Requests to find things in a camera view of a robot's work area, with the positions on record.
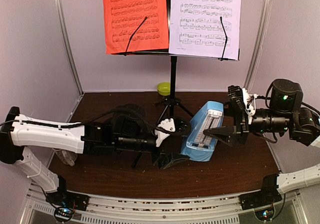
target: wooden table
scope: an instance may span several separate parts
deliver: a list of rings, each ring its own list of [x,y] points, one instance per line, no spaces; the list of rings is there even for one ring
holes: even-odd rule
[[[226,93],[177,93],[182,103],[196,113],[208,100],[225,102]],[[156,92],[87,93],[72,121],[84,121],[118,105],[134,103],[142,106],[149,121],[155,123],[163,110]],[[189,118],[175,109],[175,115]],[[232,125],[225,117],[223,125]],[[163,142],[166,152],[180,152],[181,138],[169,137]],[[56,156],[50,170],[62,175],[71,191],[126,198],[190,198],[252,191],[261,188],[263,177],[278,173],[267,143],[250,135],[246,145],[229,147],[218,143],[210,162],[187,161],[166,170],[151,164],[151,156],[143,154],[135,169],[131,163],[137,153],[123,152],[113,156],[78,155],[76,165],[64,165]]]

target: gray wall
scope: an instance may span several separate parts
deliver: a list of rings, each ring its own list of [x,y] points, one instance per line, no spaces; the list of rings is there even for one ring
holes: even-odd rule
[[[276,78],[301,84],[304,102],[320,109],[320,1],[273,0],[268,33],[251,92],[266,93]],[[288,136],[272,144],[282,171],[320,163],[320,149],[305,147]],[[309,224],[320,223],[320,186],[301,191]]]
[[[0,122],[11,106],[65,121],[78,94],[64,51],[54,0],[0,0]],[[36,149],[45,164],[51,150]],[[17,224],[30,181],[0,163],[0,223]]]
[[[84,91],[155,91],[170,79],[170,59],[105,54],[103,0],[62,0],[74,61]],[[227,90],[243,85],[256,39],[263,0],[242,0],[240,62],[179,58],[178,91]]]

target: music stand pole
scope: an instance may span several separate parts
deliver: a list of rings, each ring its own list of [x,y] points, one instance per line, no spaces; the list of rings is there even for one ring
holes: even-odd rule
[[[170,117],[172,117],[175,114],[175,106],[179,106],[184,112],[188,113],[191,117],[193,117],[193,113],[190,112],[182,103],[181,103],[181,99],[176,98],[176,77],[177,77],[177,60],[178,57],[177,56],[171,56],[170,57],[171,60],[171,74],[170,74],[170,95],[166,96],[163,98],[163,100],[161,101],[161,103],[164,104],[164,109],[163,112],[161,113],[158,122],[159,123],[164,115],[166,114],[166,111],[169,108],[169,114]]]

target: paper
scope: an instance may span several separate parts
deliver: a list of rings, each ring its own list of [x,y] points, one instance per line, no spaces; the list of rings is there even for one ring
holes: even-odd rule
[[[238,60],[241,0],[171,0],[169,53]]]
[[[103,0],[106,53],[169,47],[166,0]]]

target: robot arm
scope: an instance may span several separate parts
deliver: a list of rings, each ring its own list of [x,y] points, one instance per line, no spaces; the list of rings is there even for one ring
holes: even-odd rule
[[[320,112],[302,102],[303,92],[298,83],[276,79],[265,97],[250,95],[239,86],[230,86],[228,93],[229,102],[224,113],[233,117],[234,125],[204,130],[205,135],[234,146],[244,145],[249,133],[265,140],[263,133],[273,133],[275,140],[268,141],[275,143],[276,133],[282,137],[289,131],[291,140],[320,148]],[[264,99],[267,109],[256,109],[256,99]],[[293,173],[267,176],[260,191],[240,196],[242,209],[279,202],[281,194],[315,184],[320,184],[320,164]]]
[[[33,119],[12,107],[6,121],[0,124],[0,161],[13,164],[41,186],[46,200],[56,207],[55,217],[72,217],[72,210],[85,211],[87,195],[67,191],[63,177],[51,172],[34,156],[28,146],[68,150],[84,155],[109,155],[114,151],[151,153],[159,168],[188,159],[184,155],[166,155],[159,151],[170,134],[190,131],[189,123],[179,118],[165,119],[154,128],[146,124],[144,110],[137,105],[121,106],[105,122],[59,123]]]

